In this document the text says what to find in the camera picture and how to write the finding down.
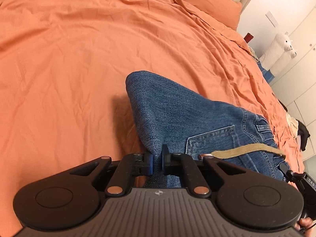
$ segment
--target pillow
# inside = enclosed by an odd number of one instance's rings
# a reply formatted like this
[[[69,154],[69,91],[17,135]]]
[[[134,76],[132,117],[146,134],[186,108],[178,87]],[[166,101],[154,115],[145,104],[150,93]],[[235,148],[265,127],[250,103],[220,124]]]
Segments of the pillow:
[[[237,29],[242,5],[233,0],[184,0],[219,22],[234,30]]]

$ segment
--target denim fabric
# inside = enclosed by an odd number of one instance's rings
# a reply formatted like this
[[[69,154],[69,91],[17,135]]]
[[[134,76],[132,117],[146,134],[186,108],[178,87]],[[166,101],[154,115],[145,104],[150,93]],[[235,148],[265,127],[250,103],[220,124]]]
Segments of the denim fabric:
[[[171,153],[199,154],[229,150],[250,143],[277,148],[266,119],[231,104],[211,101],[147,71],[126,78],[134,121],[142,143],[153,154],[154,175],[146,187],[179,187],[175,176],[161,174],[162,144]],[[257,151],[227,159],[231,163],[283,180],[278,166],[283,158]]]
[[[266,82],[269,84],[273,79],[274,79],[274,75],[272,75],[271,71],[270,70],[265,70],[262,65],[261,65],[261,62],[258,61],[257,62],[257,65],[259,67],[259,69],[261,70],[261,73],[264,77],[264,79],[266,80]]]

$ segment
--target orange blanket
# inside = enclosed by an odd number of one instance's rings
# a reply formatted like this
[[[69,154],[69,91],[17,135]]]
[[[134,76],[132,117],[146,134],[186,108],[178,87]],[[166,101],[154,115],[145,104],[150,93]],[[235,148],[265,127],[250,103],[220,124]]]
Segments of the orange blanket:
[[[294,171],[285,111],[242,37],[183,0],[0,0],[0,235],[22,186],[140,143],[125,91],[148,70],[261,114]]]

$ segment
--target fabric strap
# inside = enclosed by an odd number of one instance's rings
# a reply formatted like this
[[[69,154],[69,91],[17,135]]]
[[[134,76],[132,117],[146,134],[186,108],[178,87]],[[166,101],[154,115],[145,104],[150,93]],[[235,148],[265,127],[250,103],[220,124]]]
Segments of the fabric strap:
[[[270,147],[263,143],[247,144],[235,149],[230,149],[230,150],[225,150],[225,151],[213,151],[210,155],[219,159],[229,159],[229,158],[237,157],[237,156],[244,155],[246,153],[250,153],[254,151],[271,152],[271,153],[278,154],[280,156],[284,156],[285,158],[285,153],[282,150]]]

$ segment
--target human hand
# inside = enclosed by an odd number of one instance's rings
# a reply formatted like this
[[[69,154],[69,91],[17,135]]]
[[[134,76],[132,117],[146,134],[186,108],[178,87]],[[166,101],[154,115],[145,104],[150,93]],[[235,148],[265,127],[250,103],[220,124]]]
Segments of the human hand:
[[[309,228],[313,226],[313,220],[310,218],[310,217],[307,217],[307,218],[301,218],[298,223],[296,223],[294,225],[294,228],[296,230],[300,230],[301,227],[304,227],[304,228]],[[304,234],[305,237],[312,237],[312,233],[313,233],[313,228],[309,229],[306,231],[306,233]]]

